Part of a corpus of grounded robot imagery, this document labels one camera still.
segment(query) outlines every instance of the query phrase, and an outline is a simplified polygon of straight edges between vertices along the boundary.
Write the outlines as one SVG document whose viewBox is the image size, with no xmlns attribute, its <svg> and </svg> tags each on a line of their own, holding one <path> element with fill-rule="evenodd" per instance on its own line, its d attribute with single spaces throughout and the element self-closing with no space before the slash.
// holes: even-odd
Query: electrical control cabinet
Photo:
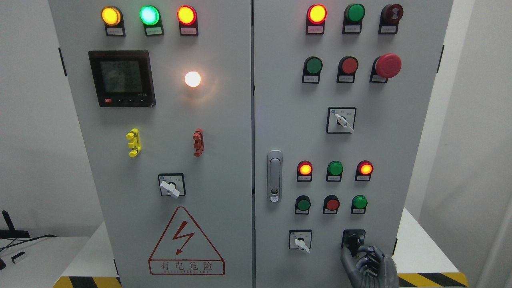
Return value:
<svg viewBox="0 0 512 288">
<path fill-rule="evenodd" d="M 351 12 L 354 2 L 320 3 L 323 34 L 312 35 L 304 28 L 315 2 L 254 0 L 256 287 L 351 287 L 339 260 L 346 229 L 393 253 L 452 6 L 361 0 Z M 360 33 L 344 34 L 348 24 Z M 341 63 L 347 56 L 356 61 Z M 322 75 L 306 83 L 310 57 Z M 279 202 L 266 191 L 270 151 L 281 153 Z M 297 180 L 302 161 L 311 181 Z M 290 249 L 294 230 L 311 230 L 308 254 Z"/>
<path fill-rule="evenodd" d="M 123 287 L 252 287 L 251 1 L 49 2 Z"/>
</svg>

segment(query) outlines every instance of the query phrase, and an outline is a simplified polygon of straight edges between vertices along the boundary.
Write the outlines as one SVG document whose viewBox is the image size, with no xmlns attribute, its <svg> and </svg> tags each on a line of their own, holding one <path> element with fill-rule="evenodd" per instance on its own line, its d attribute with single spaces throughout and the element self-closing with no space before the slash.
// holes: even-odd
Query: white switch knob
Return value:
<svg viewBox="0 0 512 288">
<path fill-rule="evenodd" d="M 295 246 L 304 254 L 309 254 L 309 248 L 306 246 L 304 240 L 295 239 Z"/>
<path fill-rule="evenodd" d="M 165 181 L 162 181 L 162 183 L 160 183 L 160 188 L 166 190 L 167 193 L 170 194 L 174 199 L 178 199 L 180 196 L 180 191 L 178 191 L 178 189 L 176 189 L 176 185 L 172 183 L 169 184 Z"/>
<path fill-rule="evenodd" d="M 354 133 L 354 129 L 352 129 L 352 126 L 350 126 L 350 123 L 345 119 L 345 117 L 341 117 L 338 113 L 334 114 L 336 117 L 338 124 L 346 128 L 350 131 L 350 133 Z"/>
</svg>

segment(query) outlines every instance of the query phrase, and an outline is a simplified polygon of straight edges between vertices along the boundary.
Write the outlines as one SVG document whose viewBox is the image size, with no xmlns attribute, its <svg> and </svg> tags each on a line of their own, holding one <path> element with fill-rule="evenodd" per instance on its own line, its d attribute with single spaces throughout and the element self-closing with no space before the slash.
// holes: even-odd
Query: gray metal panel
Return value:
<svg viewBox="0 0 512 288">
<path fill-rule="evenodd" d="M 365 229 L 367 244 L 391 253 L 441 52 L 452 1 L 403 0 L 396 35 L 378 35 L 388 1 L 361 0 L 361 34 L 342 34 L 348 1 L 326 0 L 325 35 L 305 35 L 314 2 L 254 1 L 255 241 L 257 287 L 350 287 L 339 260 L 344 229 Z M 387 84 L 369 83 L 376 57 L 396 53 L 401 72 Z M 344 56 L 359 61 L 354 84 L 336 83 Z M 322 59 L 320 83 L 302 84 L 304 60 Z M 326 134 L 328 107 L 356 107 L 353 134 Z M 266 197 L 266 160 L 283 152 L 279 203 Z M 313 181 L 297 182 L 297 164 L 313 164 Z M 327 165 L 344 166 L 341 182 L 326 182 Z M 373 163 L 370 182 L 354 181 L 357 164 Z M 322 214 L 324 198 L 340 199 L 337 215 Z M 351 215 L 363 194 L 364 215 Z M 308 195 L 309 215 L 295 215 L 295 199 Z M 288 249 L 290 229 L 312 229 L 311 254 Z"/>
<path fill-rule="evenodd" d="M 146 37 L 138 15 L 146 4 L 50 0 L 123 287 L 250 287 L 250 0 L 188 1 L 198 12 L 198 37 L 179 36 L 176 11 L 183 3 L 164 0 L 151 4 L 160 10 L 165 35 Z M 100 11 L 107 5 L 122 11 L 126 37 L 105 35 Z M 89 50 L 149 50 L 156 106 L 100 108 Z M 195 89 L 183 81 L 192 70 L 202 75 Z M 142 142 L 133 159 L 125 139 L 132 128 L 140 130 Z M 199 158 L 192 140 L 196 128 L 205 140 Z M 186 196 L 161 197 L 159 173 L 184 173 Z M 150 274 L 148 258 L 179 205 L 224 258 L 224 276 Z M 194 250 L 209 253 L 207 246 Z"/>
</svg>

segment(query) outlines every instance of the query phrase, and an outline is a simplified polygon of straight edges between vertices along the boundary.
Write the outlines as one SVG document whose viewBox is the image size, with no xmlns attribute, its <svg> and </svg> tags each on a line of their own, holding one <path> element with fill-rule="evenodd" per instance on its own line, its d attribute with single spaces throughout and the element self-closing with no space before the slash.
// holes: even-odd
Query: lightning bolt symbol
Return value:
<svg viewBox="0 0 512 288">
<path fill-rule="evenodd" d="M 182 251 L 183 247 L 185 247 L 185 245 L 187 245 L 187 242 L 188 242 L 188 241 L 192 238 L 192 236 L 195 234 L 195 232 L 194 232 L 194 233 L 189 233 L 189 234 L 185 234 L 185 235 L 178 236 L 178 235 L 180 234 L 180 232 L 185 228 L 185 226 L 187 226 L 187 223 L 188 223 L 187 221 L 183 221 L 183 222 L 181 223 L 181 226 L 178 228 L 178 231 L 176 231 L 176 234 L 175 234 L 175 235 L 174 235 L 174 237 L 173 237 L 173 240 L 180 239 L 180 238 L 184 238 L 184 237 L 188 237 L 188 239 L 187 239 L 187 240 L 185 241 L 185 243 L 181 246 L 181 248 L 179 248 L 179 249 L 177 249 L 177 250 L 176 250 L 176 256 L 177 256 L 178 254 L 180 254 L 181 252 L 183 252 L 183 251 Z"/>
</svg>

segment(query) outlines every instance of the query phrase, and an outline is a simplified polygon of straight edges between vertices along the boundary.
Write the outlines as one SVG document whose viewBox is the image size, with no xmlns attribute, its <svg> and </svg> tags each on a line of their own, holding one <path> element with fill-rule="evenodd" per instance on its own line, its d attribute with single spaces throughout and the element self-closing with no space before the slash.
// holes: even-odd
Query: green indicator light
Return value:
<svg viewBox="0 0 512 288">
<path fill-rule="evenodd" d="M 139 15 L 142 22 L 150 26 L 156 24 L 160 19 L 160 13 L 151 5 L 140 8 Z"/>
<path fill-rule="evenodd" d="M 355 196 L 352 200 L 352 205 L 358 209 L 364 209 L 368 205 L 368 200 L 366 200 L 366 197 L 362 195 Z"/>
<path fill-rule="evenodd" d="M 329 166 L 327 166 L 327 171 L 333 176 L 341 175 L 343 172 L 343 165 L 340 161 L 332 161 Z"/>
<path fill-rule="evenodd" d="M 307 60 L 306 70 L 311 74 L 316 74 L 322 70 L 322 61 L 317 57 L 311 57 Z"/>
<path fill-rule="evenodd" d="M 353 4 L 347 11 L 347 19 L 351 22 L 359 22 L 365 16 L 365 7 L 361 4 Z"/>
<path fill-rule="evenodd" d="M 297 208 L 301 211 L 306 211 L 311 207 L 311 203 L 308 200 L 301 200 L 297 203 Z"/>
</svg>

